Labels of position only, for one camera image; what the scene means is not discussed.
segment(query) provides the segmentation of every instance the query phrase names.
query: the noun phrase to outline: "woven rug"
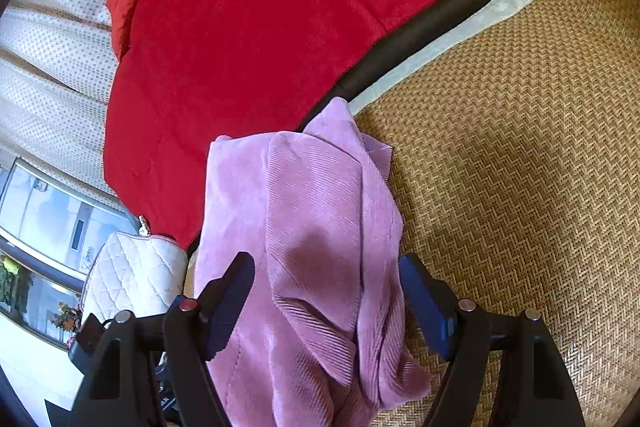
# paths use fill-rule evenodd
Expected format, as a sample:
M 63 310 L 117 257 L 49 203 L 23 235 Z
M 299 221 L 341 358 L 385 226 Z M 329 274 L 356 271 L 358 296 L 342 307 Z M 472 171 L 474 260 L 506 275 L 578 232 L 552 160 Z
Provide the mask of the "woven rug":
M 357 121 L 395 147 L 402 251 L 489 311 L 540 310 L 586 424 L 612 426 L 640 385 L 640 0 L 535 0 Z M 437 390 L 411 317 L 408 344 Z M 376 425 L 421 425 L 432 399 Z

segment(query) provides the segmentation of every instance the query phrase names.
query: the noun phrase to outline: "wall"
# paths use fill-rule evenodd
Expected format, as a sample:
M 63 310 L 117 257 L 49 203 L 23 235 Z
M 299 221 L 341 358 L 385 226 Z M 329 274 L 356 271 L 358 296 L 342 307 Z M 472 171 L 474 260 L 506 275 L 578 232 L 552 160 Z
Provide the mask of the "wall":
M 71 409 L 82 373 L 66 351 L 53 347 L 0 315 L 0 366 L 39 427 L 50 427 L 44 400 Z

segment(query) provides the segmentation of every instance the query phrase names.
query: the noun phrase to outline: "window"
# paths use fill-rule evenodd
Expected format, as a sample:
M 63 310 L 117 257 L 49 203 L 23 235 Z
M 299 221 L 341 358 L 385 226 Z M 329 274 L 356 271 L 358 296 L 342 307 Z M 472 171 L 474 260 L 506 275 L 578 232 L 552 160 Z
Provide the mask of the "window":
M 0 235 L 64 273 L 84 279 L 111 232 L 137 233 L 124 214 L 74 194 L 20 160 L 2 172 Z
M 65 347 L 78 326 L 79 295 L 0 250 L 0 312 L 47 342 Z

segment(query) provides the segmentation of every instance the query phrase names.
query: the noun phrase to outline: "window frame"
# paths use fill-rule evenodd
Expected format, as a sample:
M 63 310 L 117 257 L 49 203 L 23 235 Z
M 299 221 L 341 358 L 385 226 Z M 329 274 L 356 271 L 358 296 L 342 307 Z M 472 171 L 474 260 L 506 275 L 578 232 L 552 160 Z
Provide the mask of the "window frame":
M 38 277 L 41 277 L 41 279 L 46 280 L 47 282 L 51 283 L 52 285 L 55 285 L 56 286 L 55 289 L 60 291 L 61 293 L 66 293 L 66 294 L 71 295 L 71 296 L 78 296 L 78 302 L 80 301 L 80 298 L 81 298 L 81 293 L 80 292 L 77 292 L 74 289 L 67 288 L 67 287 L 61 285 L 60 283 L 54 281 L 53 279 L 47 277 L 46 275 L 44 275 L 42 273 L 39 273 L 34 269 L 31 269 L 31 267 L 26 266 L 19 259 L 15 259 L 11 255 L 11 253 L 5 251 L 4 248 L 2 248 L 2 254 L 7 256 L 7 257 L 9 257 L 13 261 L 15 261 L 17 264 L 20 265 L 21 268 L 27 269 L 31 273 L 33 273 L 34 275 L 36 275 Z M 65 352 L 68 351 L 68 347 L 66 347 L 66 344 L 64 342 L 58 341 L 58 340 L 54 339 L 53 337 L 50 337 L 46 333 L 43 333 L 42 331 L 39 331 L 36 328 L 33 328 L 32 326 L 27 324 L 27 322 L 18 322 L 16 320 L 14 320 L 14 318 L 11 316 L 11 313 L 8 312 L 7 310 L 5 310 L 2 307 L 0 307 L 0 315 L 4 316 L 4 318 L 6 318 L 7 320 L 11 321 L 12 324 L 18 326 L 21 330 L 26 331 L 27 333 L 29 333 L 31 335 L 34 335 L 35 337 L 37 337 L 41 341 L 45 341 L 50 346 L 57 347 L 58 349 L 60 349 L 62 351 L 65 351 Z
M 88 196 L 86 196 L 85 194 L 81 194 L 80 192 L 78 192 L 77 190 L 74 190 L 71 187 L 68 187 L 64 184 L 62 184 L 61 182 L 53 179 L 51 176 L 48 176 L 47 174 L 45 174 L 44 172 L 41 172 L 40 170 L 36 169 L 34 166 L 28 164 L 27 162 L 25 162 L 24 160 L 22 160 L 21 158 L 16 158 L 14 163 L 11 166 L 11 169 L 9 170 L 9 176 L 7 177 L 4 187 L 0 187 L 0 208 L 2 208 L 2 205 L 4 203 L 4 198 L 6 195 L 6 188 L 9 186 L 15 169 L 19 167 L 21 169 L 23 169 L 25 172 L 27 172 L 27 174 L 30 174 L 31 176 L 36 177 L 37 179 L 45 182 L 46 184 L 50 185 L 51 187 L 60 190 L 61 192 L 65 193 L 66 195 L 80 201 L 80 203 L 82 204 L 82 206 L 90 206 L 92 208 L 98 208 L 104 212 L 107 212 L 109 214 L 112 214 L 113 216 L 117 216 L 117 217 L 124 217 L 125 219 L 127 219 L 135 229 L 139 229 L 140 227 L 140 222 L 135 219 L 131 214 L 127 213 L 127 212 L 119 212 L 118 210 L 116 210 L 115 208 L 112 208 L 104 203 L 100 203 L 100 201 L 94 200 L 93 198 L 90 198 Z M 73 277 L 76 280 L 78 280 L 79 282 L 84 282 L 84 280 L 86 279 L 86 275 L 78 270 L 75 270 L 73 268 L 68 267 L 67 265 L 60 263 L 59 261 L 56 261 L 54 259 L 51 259 L 50 257 L 48 257 L 46 254 L 36 250 L 33 247 L 30 247 L 29 245 L 27 245 L 26 243 L 24 243 L 23 241 L 21 241 L 20 239 L 18 239 L 17 237 L 15 237 L 13 234 L 9 233 L 7 230 L 5 230 L 3 227 L 0 227 L 0 236 L 2 238 L 4 238 L 4 240 L 6 240 L 7 242 L 11 243 L 12 245 L 14 245 L 16 248 L 18 248 L 19 250 L 22 250 L 25 254 L 33 257 L 34 259 L 36 259 L 37 261 L 39 261 L 40 263 L 44 263 L 47 266 L 51 267 L 53 270 L 56 270 L 66 276 L 69 277 Z

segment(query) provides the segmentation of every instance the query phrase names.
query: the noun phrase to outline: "jute rug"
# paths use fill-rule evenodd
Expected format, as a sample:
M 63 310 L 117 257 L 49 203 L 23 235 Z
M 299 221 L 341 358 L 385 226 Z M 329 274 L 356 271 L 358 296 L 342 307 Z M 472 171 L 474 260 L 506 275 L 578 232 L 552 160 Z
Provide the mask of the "jute rug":
M 489 311 L 539 309 L 587 425 L 613 425 L 640 385 L 640 0 L 536 0 L 357 121 L 395 147 L 402 250 Z M 408 343 L 437 389 L 411 318 Z M 376 424 L 421 425 L 432 399 Z

